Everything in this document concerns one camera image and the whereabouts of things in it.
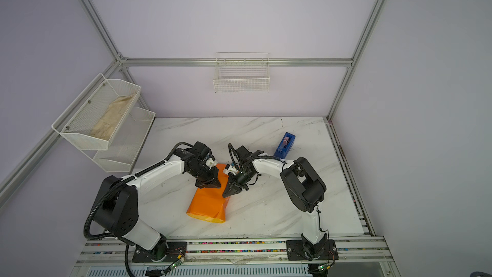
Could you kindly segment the yellow orange wrapping paper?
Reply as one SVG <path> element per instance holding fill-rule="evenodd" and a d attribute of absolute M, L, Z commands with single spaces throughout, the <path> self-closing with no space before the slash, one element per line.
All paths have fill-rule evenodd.
<path fill-rule="evenodd" d="M 189 217 L 209 223 L 225 222 L 229 198 L 224 198 L 222 194 L 228 183 L 228 175 L 224 173 L 225 164 L 218 164 L 217 167 L 219 169 L 218 179 L 221 188 L 197 189 L 187 210 Z"/>

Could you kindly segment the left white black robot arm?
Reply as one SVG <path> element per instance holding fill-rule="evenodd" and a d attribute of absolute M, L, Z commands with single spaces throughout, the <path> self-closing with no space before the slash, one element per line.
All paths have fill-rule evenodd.
<path fill-rule="evenodd" d="M 158 163 L 122 178 L 113 175 L 105 178 L 83 226 L 84 237 L 88 240 L 113 237 L 155 258 L 164 257 L 169 248 L 167 238 L 145 222 L 139 209 L 144 200 L 150 199 L 150 192 L 182 174 L 195 178 L 200 189 L 221 188 L 211 149 L 202 142 L 194 145 L 179 142 Z"/>

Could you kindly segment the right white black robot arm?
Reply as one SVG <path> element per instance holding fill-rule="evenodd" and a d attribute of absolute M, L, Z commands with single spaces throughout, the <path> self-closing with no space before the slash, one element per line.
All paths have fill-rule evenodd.
<path fill-rule="evenodd" d="M 303 213 L 302 240 L 311 246 L 328 240 L 329 234 L 322 229 L 319 210 L 327 187 L 307 159 L 286 160 L 267 155 L 261 150 L 250 152 L 244 146 L 236 149 L 231 143 L 228 144 L 228 152 L 232 165 L 224 170 L 228 181 L 223 198 L 247 191 L 253 184 L 253 177 L 269 175 L 279 178 L 289 199 Z"/>

